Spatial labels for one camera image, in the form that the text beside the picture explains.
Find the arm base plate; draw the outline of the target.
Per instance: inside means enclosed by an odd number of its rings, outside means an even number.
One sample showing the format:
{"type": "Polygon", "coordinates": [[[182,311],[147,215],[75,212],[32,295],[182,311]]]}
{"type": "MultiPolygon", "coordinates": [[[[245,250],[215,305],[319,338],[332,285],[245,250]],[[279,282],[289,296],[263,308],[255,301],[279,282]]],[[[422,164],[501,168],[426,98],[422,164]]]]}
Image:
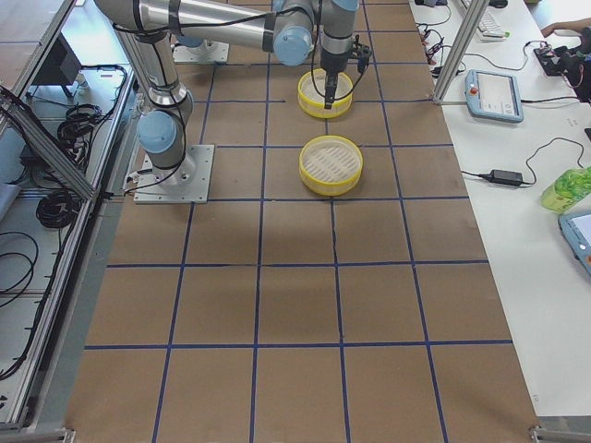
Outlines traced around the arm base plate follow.
{"type": "Polygon", "coordinates": [[[137,204],[205,204],[209,199],[211,169],[215,147],[213,145],[191,145],[186,156],[174,174],[154,169],[151,159],[144,155],[143,168],[151,172],[139,177],[133,192],[137,204]]]}

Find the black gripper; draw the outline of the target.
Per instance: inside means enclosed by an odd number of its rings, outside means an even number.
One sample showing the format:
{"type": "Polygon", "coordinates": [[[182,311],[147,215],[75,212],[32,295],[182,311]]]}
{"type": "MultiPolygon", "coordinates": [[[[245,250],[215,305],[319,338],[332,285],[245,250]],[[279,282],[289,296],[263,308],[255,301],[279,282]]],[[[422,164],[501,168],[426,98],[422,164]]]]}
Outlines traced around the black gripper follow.
{"type": "Polygon", "coordinates": [[[338,85],[338,75],[344,72],[350,58],[351,49],[329,49],[325,44],[321,48],[321,68],[325,71],[324,109],[331,109],[331,94],[338,85]]]}

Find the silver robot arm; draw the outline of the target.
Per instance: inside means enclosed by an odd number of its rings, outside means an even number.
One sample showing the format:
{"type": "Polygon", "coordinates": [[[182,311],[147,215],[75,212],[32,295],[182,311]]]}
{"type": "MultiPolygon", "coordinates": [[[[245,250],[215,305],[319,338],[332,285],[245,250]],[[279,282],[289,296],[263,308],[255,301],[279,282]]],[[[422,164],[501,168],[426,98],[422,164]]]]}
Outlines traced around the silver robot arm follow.
{"type": "Polygon", "coordinates": [[[140,83],[148,90],[153,112],[171,127],[165,147],[145,145],[159,183],[183,177],[187,165],[184,123],[192,110],[185,105],[189,90],[179,80],[170,36],[259,48],[285,66],[299,66],[314,57],[322,29],[320,66],[325,72],[324,106],[337,101],[338,76],[360,56],[353,39],[356,1],[277,1],[270,12],[214,1],[99,1],[96,6],[123,37],[124,50],[140,83]]]}

